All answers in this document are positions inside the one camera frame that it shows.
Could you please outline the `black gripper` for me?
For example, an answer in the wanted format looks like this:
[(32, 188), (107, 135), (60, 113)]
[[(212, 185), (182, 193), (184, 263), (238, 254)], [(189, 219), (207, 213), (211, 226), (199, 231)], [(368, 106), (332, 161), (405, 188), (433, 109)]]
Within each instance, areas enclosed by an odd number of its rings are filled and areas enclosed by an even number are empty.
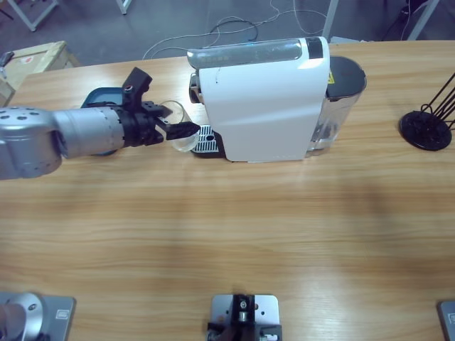
[[(123, 147), (150, 146), (160, 144), (164, 136), (156, 129), (157, 119), (173, 113), (171, 109), (152, 101), (141, 103), (138, 112), (119, 108), (119, 123), (123, 128)], [(177, 124), (166, 124), (163, 130), (167, 139), (185, 139), (199, 132), (200, 126), (191, 121)]]

